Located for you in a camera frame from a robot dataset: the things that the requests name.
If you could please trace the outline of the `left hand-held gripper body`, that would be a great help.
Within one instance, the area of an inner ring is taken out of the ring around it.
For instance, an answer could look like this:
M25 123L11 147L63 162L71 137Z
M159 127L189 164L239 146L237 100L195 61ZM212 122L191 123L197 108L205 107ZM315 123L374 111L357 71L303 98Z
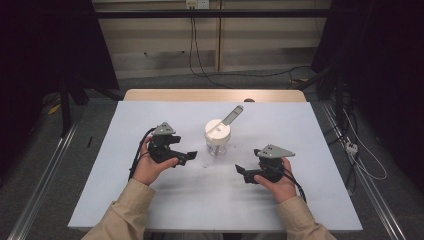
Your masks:
M175 136L175 133L176 131L167 122L161 123L153 130L152 138L148 144L148 152L156 163L177 158L178 165L186 164L186 155L170 148L170 138Z

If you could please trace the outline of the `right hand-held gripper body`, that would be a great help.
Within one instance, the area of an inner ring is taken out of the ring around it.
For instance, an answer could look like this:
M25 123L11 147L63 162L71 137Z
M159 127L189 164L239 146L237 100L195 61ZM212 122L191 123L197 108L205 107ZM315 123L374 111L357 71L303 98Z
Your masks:
M246 170L247 174L244 176L246 183L257 184L254 180L255 175L260 175L273 183L278 182L283 177L283 172L285 170L282 159L284 157L292 157L295 153L284 148L268 144L260 151L259 155L259 169Z

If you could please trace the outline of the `clear plastic container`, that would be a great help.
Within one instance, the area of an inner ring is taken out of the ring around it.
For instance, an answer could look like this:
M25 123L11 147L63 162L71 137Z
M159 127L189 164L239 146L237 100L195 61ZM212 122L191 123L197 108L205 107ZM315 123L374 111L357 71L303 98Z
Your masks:
M207 151L212 156L222 156L227 153L227 143L226 142L206 142Z

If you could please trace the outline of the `white lid with grey handle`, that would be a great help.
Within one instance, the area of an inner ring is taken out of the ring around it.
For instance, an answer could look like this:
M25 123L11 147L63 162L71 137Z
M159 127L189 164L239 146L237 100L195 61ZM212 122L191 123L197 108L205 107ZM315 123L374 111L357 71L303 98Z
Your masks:
M231 137L230 124L243 112L241 105L236 106L223 120L215 119L205 127L205 139L214 145L223 145Z

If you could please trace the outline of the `person's left hand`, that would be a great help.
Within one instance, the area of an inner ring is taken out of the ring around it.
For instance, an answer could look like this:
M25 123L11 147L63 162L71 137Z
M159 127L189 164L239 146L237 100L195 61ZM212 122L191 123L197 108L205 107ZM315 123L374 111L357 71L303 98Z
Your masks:
M147 144L144 143L141 146L141 155L138 159L132 179L146 186L150 186L164 170L175 166L177 163L177 158L171 158L162 163L156 163L150 157L147 151Z

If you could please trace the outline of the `person's right hand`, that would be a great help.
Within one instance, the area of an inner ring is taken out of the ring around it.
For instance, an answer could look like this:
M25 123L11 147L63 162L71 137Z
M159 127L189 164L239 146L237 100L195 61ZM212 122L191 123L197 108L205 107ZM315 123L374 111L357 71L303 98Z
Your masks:
M282 203L297 195L295 184L287 177L281 178L276 183L273 183L260 175L255 175L254 180L269 190L277 203Z

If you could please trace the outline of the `white table cover board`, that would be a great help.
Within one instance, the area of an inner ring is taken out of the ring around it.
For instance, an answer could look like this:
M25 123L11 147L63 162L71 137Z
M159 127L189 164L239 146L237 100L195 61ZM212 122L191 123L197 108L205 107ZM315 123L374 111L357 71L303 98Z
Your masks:
M335 232L362 228L311 105L246 103L232 123L222 156L207 150L204 127L225 117L233 102L122 101L118 104L97 159L69 225L87 230L97 224L128 181L143 135L169 123L180 136L174 150L196 152L184 166L164 171L147 228L159 232L280 232L283 229L270 192L245 183L236 168L255 169L254 152L273 144L293 152L290 162L316 221Z

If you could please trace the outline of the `wooden table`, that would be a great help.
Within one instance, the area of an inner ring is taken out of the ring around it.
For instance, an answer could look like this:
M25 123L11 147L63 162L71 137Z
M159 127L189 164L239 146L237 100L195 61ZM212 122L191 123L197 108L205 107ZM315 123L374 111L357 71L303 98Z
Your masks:
M305 102L299 90L130 89L125 101Z

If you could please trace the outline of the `black metal stand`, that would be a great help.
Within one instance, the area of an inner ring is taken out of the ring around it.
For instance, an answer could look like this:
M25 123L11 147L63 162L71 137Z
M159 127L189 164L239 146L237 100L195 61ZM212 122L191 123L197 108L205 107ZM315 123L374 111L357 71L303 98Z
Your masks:
M102 87L83 77L64 76L60 80L59 88L60 104L62 107L62 137L70 131L72 126L70 99L73 99L77 105L86 105L89 101L89 97L85 92L86 89L94 89L96 92L114 101L121 101L124 99L122 95L113 93L106 87Z

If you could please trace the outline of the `black curtain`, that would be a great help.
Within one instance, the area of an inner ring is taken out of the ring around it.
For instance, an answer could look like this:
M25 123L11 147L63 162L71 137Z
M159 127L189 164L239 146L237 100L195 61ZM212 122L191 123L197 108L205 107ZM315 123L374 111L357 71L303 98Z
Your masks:
M424 194L424 0L332 0L312 68L337 70L395 163Z
M119 85L92 0L0 0L0 178L18 160L45 95Z

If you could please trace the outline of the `aluminium floor rail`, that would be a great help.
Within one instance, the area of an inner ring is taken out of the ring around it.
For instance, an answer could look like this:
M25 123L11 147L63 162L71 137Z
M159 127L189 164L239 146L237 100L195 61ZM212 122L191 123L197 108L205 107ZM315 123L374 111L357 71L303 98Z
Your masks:
M376 177L368 172L366 167L363 165L362 160L358 157L358 154L353 154L348 149L347 144L350 142L350 138L342 134L341 128L336 123L335 111L329 103L322 103L321 106L328 118L328 121L333 127L332 131L338 137L338 142L349 159L351 172L354 173L356 179L361 182L380 219L380 222L386 229L389 238L391 240L406 240L406 236L401 229L399 222L375 184Z
M79 122L73 123L63 136L60 137L58 145L50 158L43 175L38 181L35 190L18 217L7 240L25 240L32 227L32 224L41 208L47 195L48 189L59 169L62 160L71 144Z

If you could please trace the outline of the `black horizontal frame bar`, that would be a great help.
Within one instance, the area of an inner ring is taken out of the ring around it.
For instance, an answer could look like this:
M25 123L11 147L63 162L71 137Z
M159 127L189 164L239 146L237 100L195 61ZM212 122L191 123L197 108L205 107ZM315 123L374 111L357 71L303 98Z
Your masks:
M329 9L201 9L201 10L101 10L104 19L124 18L315 18L334 14Z

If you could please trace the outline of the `white wall socket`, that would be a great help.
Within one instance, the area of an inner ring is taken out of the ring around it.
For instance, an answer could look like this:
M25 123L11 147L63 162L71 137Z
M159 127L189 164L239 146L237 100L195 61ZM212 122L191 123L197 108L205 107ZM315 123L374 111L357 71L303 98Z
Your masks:
M209 9L209 0L185 0L187 9Z

